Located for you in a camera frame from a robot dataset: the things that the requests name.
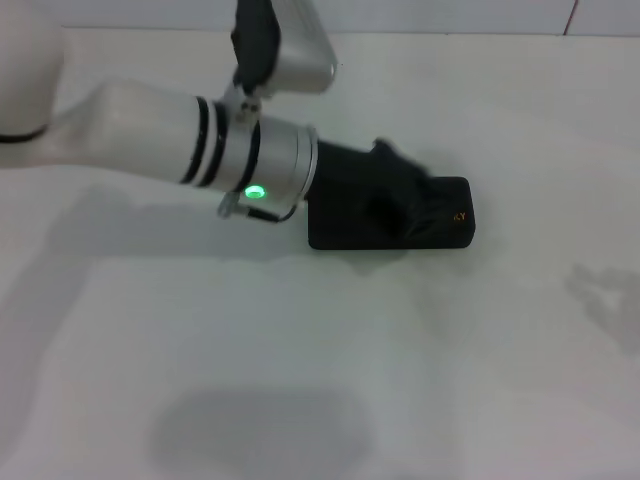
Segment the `green led light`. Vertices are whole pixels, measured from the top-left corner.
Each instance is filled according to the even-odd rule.
[[[247,198],[264,198],[267,196],[267,191],[260,185],[251,185],[244,189],[244,194]]]

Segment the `black stripe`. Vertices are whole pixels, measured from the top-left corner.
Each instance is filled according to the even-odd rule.
[[[258,165],[258,155],[260,154],[260,122],[256,123],[256,128],[253,129],[251,135],[251,149],[249,150],[249,158],[247,159],[247,166],[244,169],[242,178],[236,188],[233,190],[235,193],[243,191],[249,186],[251,178],[256,171]]]
[[[35,132],[27,133],[26,135],[0,135],[0,143],[24,143],[42,135],[47,129],[46,125],[39,128]]]
[[[197,97],[197,100],[198,110],[200,110],[198,139],[196,140],[196,148],[191,156],[189,170],[187,170],[187,173],[184,175],[184,178],[180,183],[191,183],[193,181],[196,173],[198,173],[198,169],[202,163],[202,155],[204,154],[204,149],[207,146],[207,136],[209,135],[209,107],[207,106],[207,102],[205,102],[204,98]]]
[[[202,177],[200,187],[208,187],[213,183],[218,174],[218,168],[222,163],[222,156],[224,155],[224,148],[227,145],[227,132],[229,131],[229,125],[227,124],[227,114],[224,110],[224,105],[221,103],[214,103],[213,106],[216,109],[216,122],[218,126],[218,137],[216,138],[216,147],[213,150],[213,156],[211,162],[207,168],[207,173]]]

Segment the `tile grout line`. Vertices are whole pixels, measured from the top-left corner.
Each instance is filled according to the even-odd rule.
[[[580,0],[574,0],[573,8],[571,9],[571,15],[569,15],[569,20],[567,21],[567,26],[564,27],[563,35],[568,35],[569,34],[569,28],[571,27],[571,22],[573,21],[573,16],[576,14],[576,10],[578,9],[578,4],[579,3],[580,3]]]

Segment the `white table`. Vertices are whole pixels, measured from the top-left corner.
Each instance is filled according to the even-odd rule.
[[[227,35],[69,31],[218,97]],[[319,254],[304,216],[89,169],[0,175],[2,480],[640,478],[640,40],[342,35],[271,115],[471,181],[472,247]]]

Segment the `tiled wall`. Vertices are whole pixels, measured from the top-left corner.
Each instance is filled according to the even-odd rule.
[[[32,1],[68,26],[206,30],[229,30],[236,2]],[[315,4],[333,32],[640,34],[640,0],[315,0]]]

